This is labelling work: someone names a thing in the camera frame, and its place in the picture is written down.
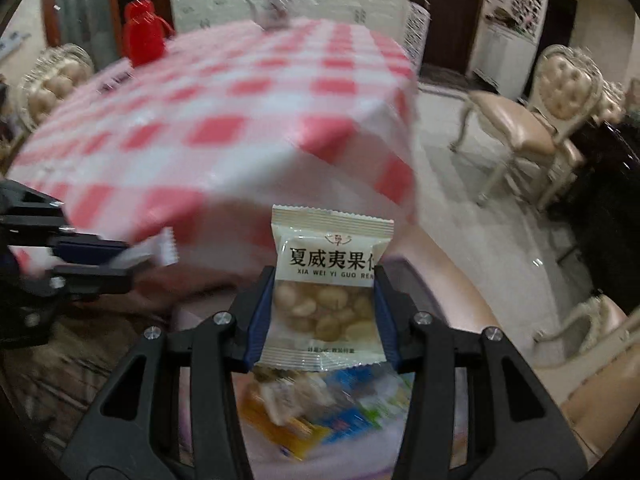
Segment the beige nut snack packet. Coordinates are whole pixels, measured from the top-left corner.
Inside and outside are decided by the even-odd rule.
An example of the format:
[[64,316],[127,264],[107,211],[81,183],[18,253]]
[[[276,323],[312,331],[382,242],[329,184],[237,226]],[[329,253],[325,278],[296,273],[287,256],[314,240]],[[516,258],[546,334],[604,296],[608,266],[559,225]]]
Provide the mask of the beige nut snack packet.
[[259,365],[330,372],[386,360],[374,307],[374,269],[392,220],[276,205],[271,320]]

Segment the pink purple snack packet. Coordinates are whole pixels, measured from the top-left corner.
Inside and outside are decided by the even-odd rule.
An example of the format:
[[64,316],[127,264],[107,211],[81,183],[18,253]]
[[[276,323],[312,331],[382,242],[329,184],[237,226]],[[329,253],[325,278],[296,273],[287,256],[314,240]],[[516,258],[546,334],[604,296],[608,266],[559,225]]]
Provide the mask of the pink purple snack packet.
[[128,270],[137,266],[172,266],[178,261],[174,230],[168,226],[158,234],[125,249],[107,265],[112,269]]

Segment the cream tufted chair left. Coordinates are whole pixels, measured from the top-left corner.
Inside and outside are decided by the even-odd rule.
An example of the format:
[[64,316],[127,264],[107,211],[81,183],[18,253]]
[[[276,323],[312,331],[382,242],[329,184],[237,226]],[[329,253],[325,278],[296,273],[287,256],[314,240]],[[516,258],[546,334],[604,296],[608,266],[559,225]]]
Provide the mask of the cream tufted chair left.
[[26,130],[33,132],[93,74],[90,55],[77,44],[44,50],[16,90],[15,108]]

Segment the cream tufted chair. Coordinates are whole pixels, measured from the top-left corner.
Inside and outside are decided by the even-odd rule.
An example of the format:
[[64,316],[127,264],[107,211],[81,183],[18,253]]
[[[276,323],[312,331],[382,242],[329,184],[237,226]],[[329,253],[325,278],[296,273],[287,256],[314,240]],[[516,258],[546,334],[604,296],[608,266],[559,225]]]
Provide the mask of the cream tufted chair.
[[605,80],[587,51],[552,44],[539,55],[525,104],[487,91],[468,94],[457,139],[449,149],[460,150],[468,135],[469,117],[474,116],[480,130],[506,148],[506,157],[477,194],[477,205],[485,206],[495,186],[525,160],[539,169],[529,196],[542,211],[585,163],[570,137],[588,122],[620,122],[625,104],[624,87]]
[[77,44],[44,50],[16,90],[15,108],[26,130],[33,132],[93,74],[90,55]]

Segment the red white checkered tablecloth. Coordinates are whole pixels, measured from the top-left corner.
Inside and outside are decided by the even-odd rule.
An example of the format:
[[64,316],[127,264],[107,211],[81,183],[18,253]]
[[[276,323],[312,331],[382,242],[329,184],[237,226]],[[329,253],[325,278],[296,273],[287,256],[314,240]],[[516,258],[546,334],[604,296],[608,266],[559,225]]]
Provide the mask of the red white checkered tablecloth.
[[250,275],[273,259],[273,206],[412,221],[415,100],[404,49],[379,32],[233,22],[96,74],[9,178],[60,200],[82,232],[137,243],[171,228],[181,281]]

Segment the red thermos jug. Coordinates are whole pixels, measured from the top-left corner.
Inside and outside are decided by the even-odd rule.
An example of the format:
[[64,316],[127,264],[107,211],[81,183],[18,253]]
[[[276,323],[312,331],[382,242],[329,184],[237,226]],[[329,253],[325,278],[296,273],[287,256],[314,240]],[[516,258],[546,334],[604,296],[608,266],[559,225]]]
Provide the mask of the red thermos jug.
[[133,68],[159,60],[165,54],[165,40],[173,36],[174,29],[155,13],[151,0],[134,0],[125,6],[122,41]]

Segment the white floral teapot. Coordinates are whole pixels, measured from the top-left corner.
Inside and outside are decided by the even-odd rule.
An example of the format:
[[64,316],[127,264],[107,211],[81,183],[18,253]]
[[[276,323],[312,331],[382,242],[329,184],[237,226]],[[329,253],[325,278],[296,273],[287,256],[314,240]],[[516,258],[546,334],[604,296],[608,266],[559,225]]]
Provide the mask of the white floral teapot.
[[291,25],[291,0],[245,0],[250,18],[265,32]]

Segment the cream tufted chair right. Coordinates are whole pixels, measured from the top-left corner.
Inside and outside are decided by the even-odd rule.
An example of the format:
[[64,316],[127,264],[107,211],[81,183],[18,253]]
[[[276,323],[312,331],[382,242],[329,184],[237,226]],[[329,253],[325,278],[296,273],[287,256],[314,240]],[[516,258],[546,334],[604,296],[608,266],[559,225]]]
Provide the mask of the cream tufted chair right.
[[542,211],[585,163],[570,137],[588,122],[620,122],[625,104],[624,87],[605,80],[587,51],[552,44],[539,55],[525,104],[487,91],[468,94],[457,139],[449,149],[460,150],[468,135],[469,117],[474,116],[480,130],[506,148],[506,157],[477,194],[477,205],[485,206],[495,186],[525,160],[539,169],[529,196]]

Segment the white side cabinet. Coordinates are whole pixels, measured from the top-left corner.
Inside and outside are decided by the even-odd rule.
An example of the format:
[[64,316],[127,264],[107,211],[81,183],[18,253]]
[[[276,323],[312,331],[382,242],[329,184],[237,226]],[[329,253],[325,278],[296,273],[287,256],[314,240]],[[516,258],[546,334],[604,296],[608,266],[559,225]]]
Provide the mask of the white side cabinet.
[[473,72],[500,96],[516,101],[525,88],[536,51],[537,45],[527,36],[490,24],[480,40]]

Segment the white lattice screen panel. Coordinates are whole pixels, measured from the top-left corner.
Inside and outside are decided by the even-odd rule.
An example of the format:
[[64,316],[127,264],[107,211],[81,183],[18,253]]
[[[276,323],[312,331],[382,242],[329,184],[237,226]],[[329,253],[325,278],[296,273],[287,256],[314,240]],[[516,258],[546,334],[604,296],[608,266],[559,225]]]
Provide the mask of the white lattice screen panel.
[[401,44],[416,74],[420,73],[423,64],[423,55],[430,23],[431,14],[424,6],[420,6],[420,4],[415,2],[407,3]]

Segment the dark wooden door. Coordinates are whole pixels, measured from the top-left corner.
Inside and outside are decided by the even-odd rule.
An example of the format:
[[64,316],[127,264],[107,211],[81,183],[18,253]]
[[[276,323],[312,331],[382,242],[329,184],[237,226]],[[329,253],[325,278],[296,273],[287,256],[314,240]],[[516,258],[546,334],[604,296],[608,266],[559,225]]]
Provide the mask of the dark wooden door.
[[431,15],[423,65],[463,74],[468,68],[483,0],[410,0]]

